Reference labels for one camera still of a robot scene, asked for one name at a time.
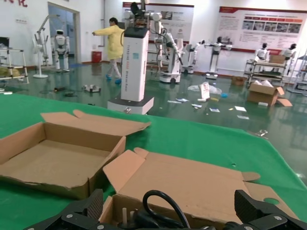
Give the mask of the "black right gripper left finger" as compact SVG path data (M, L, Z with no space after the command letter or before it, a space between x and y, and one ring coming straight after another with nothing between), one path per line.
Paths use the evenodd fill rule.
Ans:
M73 201L58 214L26 230L94 230L103 212L103 190L95 189L83 200Z

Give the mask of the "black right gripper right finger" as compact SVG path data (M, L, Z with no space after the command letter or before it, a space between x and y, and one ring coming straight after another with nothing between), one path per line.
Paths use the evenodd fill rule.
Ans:
M276 205L258 201L244 190L235 190L235 212L242 224L227 222L226 230L307 230L307 224Z

